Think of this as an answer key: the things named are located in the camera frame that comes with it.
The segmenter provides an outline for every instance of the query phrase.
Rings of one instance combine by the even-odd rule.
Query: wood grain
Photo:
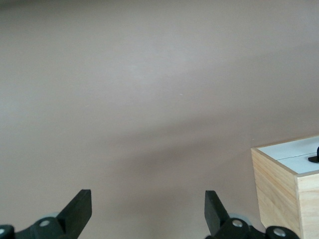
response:
[[[303,239],[319,238],[319,174],[296,177]]]
[[[284,226],[301,236],[296,172],[252,148],[260,217],[263,225]]]

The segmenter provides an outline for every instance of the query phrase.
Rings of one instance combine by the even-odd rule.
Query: wooden box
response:
[[[319,136],[252,148],[261,222],[319,238]]]

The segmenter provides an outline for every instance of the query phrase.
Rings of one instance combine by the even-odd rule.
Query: screw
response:
[[[235,227],[241,228],[243,226],[243,223],[240,220],[233,220],[233,225]]]
[[[49,225],[49,224],[50,224],[50,221],[45,220],[45,221],[42,221],[42,222],[39,224],[39,226],[40,226],[40,227],[45,227],[45,226],[47,226],[47,225]]]
[[[280,228],[275,228],[274,229],[274,234],[280,236],[280,237],[285,237],[286,233],[284,232],[284,230],[280,229]]]

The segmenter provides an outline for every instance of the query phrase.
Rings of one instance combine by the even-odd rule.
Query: black knob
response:
[[[312,163],[319,163],[319,147],[317,148],[317,156],[310,157],[308,160]]]

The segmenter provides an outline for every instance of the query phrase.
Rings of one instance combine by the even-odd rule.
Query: beige wall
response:
[[[319,133],[319,3],[0,5],[0,223],[82,188],[80,238],[200,239],[204,192],[263,229],[250,148]]]

